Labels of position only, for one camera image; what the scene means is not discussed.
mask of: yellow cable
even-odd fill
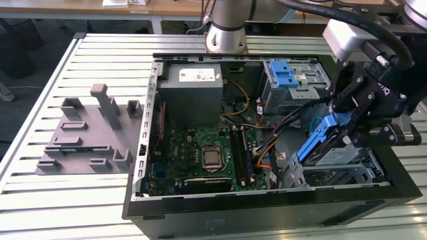
[[[250,97],[249,97],[247,92],[245,91],[245,89],[239,86],[239,84],[235,81],[229,80],[229,82],[231,82],[241,89],[241,91],[243,92],[243,94],[246,96],[246,105],[245,105],[245,108],[243,108],[242,111],[222,113],[221,114],[222,116],[235,116],[235,115],[243,114],[247,111],[249,107],[250,107]]]

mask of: white paper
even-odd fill
[[[359,155],[359,149],[361,148],[355,148],[354,145],[347,145],[343,148],[333,148],[315,165],[347,164]]]
[[[214,82],[214,68],[183,68],[179,70],[181,82]]]

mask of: aluminum extrusion table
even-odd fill
[[[323,38],[249,37],[250,53],[329,54]],[[153,53],[203,53],[202,36],[87,34],[75,38],[0,164],[0,239],[147,239],[122,219],[127,174],[39,176],[34,172],[63,115],[65,97],[91,98],[107,84],[118,104],[145,101]],[[199,239],[427,239],[427,117],[413,116],[424,145],[396,147],[424,197],[335,227],[211,236]]]

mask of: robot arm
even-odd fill
[[[246,50],[246,20],[275,22],[290,9],[331,18],[323,36],[341,60],[329,89],[330,115],[297,153],[306,166],[317,165],[333,149],[347,145],[359,148],[421,144],[409,116],[427,95],[424,2],[408,0],[405,6],[358,5],[349,12],[297,0],[218,0],[206,39],[213,53]]]
[[[410,0],[405,7],[366,5],[353,9],[400,36],[405,49],[392,49],[381,37],[331,20],[323,36],[341,60],[329,89],[330,115],[297,153],[306,166],[317,165],[331,150],[347,145],[373,148],[421,144],[409,116],[427,95],[427,25],[420,19],[427,16],[427,6],[414,6],[420,1]],[[365,61],[351,61],[354,53]]]
[[[217,0],[206,37],[209,51],[243,53],[247,51],[246,21],[278,23],[293,17],[294,12],[277,0]]]

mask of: black cable hose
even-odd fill
[[[9,141],[9,140],[0,140],[0,144],[9,144],[9,145],[11,145],[11,144],[13,144],[13,141]]]
[[[406,70],[413,66],[413,55],[405,43],[392,31],[367,20],[362,15],[329,6],[315,5],[295,0],[277,1],[290,9],[338,20],[367,31],[394,50],[398,58],[393,59],[393,64],[397,68]]]

